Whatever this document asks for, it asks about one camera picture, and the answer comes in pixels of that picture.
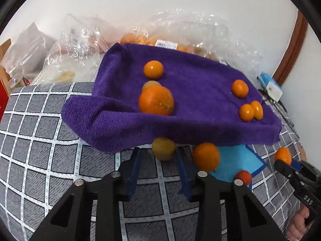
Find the checkered tablecloth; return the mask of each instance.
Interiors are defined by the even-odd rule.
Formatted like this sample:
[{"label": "checkered tablecloth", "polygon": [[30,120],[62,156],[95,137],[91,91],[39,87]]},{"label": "checkered tablecloth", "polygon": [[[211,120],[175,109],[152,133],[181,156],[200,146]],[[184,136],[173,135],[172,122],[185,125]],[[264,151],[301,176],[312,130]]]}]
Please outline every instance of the checkered tablecloth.
[{"label": "checkered tablecloth", "polygon": [[[94,181],[117,170],[132,149],[106,154],[90,147],[61,120],[61,107],[70,95],[90,95],[93,83],[41,88],[28,86],[11,94],[0,123],[0,217],[19,241],[31,237],[48,211],[78,178]],[[300,159],[299,139],[282,119],[281,141],[251,148],[268,166],[253,179],[253,193],[284,230],[299,203],[293,188],[273,169],[274,154],[287,146]],[[181,146],[188,157],[191,146]],[[119,203],[123,240],[194,240],[198,203],[179,195],[174,161],[154,158],[150,145],[140,146],[142,164],[136,192],[129,203]],[[95,240],[96,205],[91,217]],[[222,240],[227,239],[224,201]]]}]

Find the human hand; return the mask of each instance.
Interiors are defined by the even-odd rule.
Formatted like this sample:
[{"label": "human hand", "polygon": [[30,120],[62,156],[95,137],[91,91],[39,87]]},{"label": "human hand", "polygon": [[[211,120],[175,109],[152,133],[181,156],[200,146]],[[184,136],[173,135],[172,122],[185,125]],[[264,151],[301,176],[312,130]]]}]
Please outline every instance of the human hand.
[{"label": "human hand", "polygon": [[307,232],[309,227],[305,225],[304,219],[308,218],[309,214],[309,209],[301,203],[300,209],[295,213],[288,227],[287,236],[290,241],[300,240]]}]

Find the silver screw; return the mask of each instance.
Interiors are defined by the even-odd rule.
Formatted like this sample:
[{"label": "silver screw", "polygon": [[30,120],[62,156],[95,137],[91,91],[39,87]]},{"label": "silver screw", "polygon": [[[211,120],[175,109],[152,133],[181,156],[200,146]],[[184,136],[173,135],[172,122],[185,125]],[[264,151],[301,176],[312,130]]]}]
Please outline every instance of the silver screw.
[{"label": "silver screw", "polygon": [[197,172],[197,175],[201,178],[205,178],[205,177],[207,177],[207,172],[201,170],[201,171]]},{"label": "silver screw", "polygon": [[242,186],[243,185],[243,181],[240,180],[240,179],[236,179],[236,180],[234,180],[234,184],[237,185],[237,186]]},{"label": "silver screw", "polygon": [[77,179],[76,181],[75,181],[75,185],[76,186],[81,186],[81,185],[83,185],[83,180],[82,179]]},{"label": "silver screw", "polygon": [[118,178],[120,177],[120,172],[119,171],[113,171],[112,173],[110,173],[112,178]]}]

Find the purple towel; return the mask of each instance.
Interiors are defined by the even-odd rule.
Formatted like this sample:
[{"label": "purple towel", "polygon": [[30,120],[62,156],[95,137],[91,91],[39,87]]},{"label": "purple towel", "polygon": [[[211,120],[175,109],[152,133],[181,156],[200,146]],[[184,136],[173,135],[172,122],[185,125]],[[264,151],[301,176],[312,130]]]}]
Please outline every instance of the purple towel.
[{"label": "purple towel", "polygon": [[[143,67],[157,60],[164,65],[158,80],[174,97],[170,116],[139,112],[138,98],[149,79]],[[245,99],[231,93],[234,80],[249,87]],[[115,44],[104,56],[91,96],[71,96],[62,108],[63,121],[81,139],[105,152],[149,144],[157,137],[176,143],[219,146],[268,144],[279,141],[281,121],[264,103],[261,121],[244,122],[241,105],[262,97],[244,74],[231,67],[180,51]]]}]

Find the transparent plastic wrap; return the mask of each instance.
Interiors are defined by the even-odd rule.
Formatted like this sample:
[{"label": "transparent plastic wrap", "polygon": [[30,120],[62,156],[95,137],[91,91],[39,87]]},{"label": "transparent plastic wrap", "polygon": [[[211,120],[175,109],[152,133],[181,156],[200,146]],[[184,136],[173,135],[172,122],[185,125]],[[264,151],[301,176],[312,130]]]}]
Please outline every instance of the transparent plastic wrap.
[{"label": "transparent plastic wrap", "polygon": [[54,40],[38,30],[35,23],[25,29],[5,53],[0,65],[10,75],[11,89],[29,84],[42,70]]},{"label": "transparent plastic wrap", "polygon": [[41,77],[33,84],[95,81],[105,52],[122,36],[108,22],[95,17],[68,14],[66,26],[45,59]]},{"label": "transparent plastic wrap", "polygon": [[224,20],[214,15],[165,11],[126,33],[121,41],[176,49],[197,54],[242,71],[253,84],[258,84],[257,68],[262,55],[233,36]]}]

